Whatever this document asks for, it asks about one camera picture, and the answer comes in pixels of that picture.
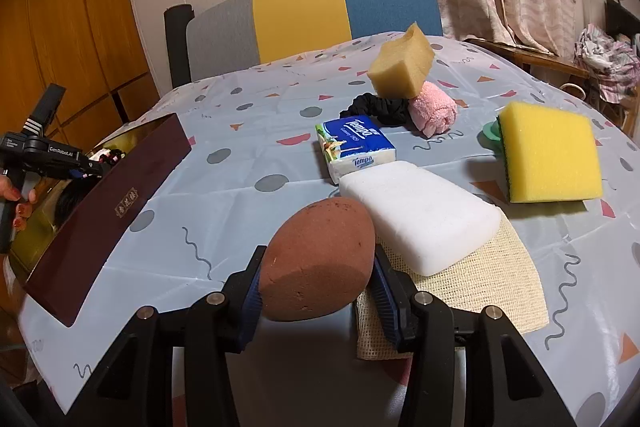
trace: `chair backrest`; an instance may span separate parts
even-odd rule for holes
[[[187,26],[191,80],[405,31],[413,22],[441,36],[437,0],[227,0]]]

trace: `green plastic object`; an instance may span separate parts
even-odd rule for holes
[[[502,134],[500,133],[500,124],[497,120],[489,122],[482,127],[482,134],[484,134],[487,139],[494,146],[494,149],[503,152],[502,146]]]

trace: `white ring handle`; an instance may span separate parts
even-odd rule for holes
[[[584,100],[585,98],[587,98],[587,94],[584,92],[584,89],[582,89],[580,86],[578,86],[577,84],[571,84],[570,82],[567,84],[562,84],[562,86],[560,86],[560,89],[564,91],[565,87],[575,87],[575,89],[577,89],[578,91],[580,91],[582,93],[582,97],[580,100]]]

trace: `wooden cabinet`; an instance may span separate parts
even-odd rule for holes
[[[0,132],[50,83],[66,93],[47,134],[83,150],[158,101],[130,0],[0,0]]]

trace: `white sponge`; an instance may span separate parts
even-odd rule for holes
[[[376,234],[424,276],[482,247],[502,218],[496,206],[403,161],[343,176],[340,195],[364,204]]]

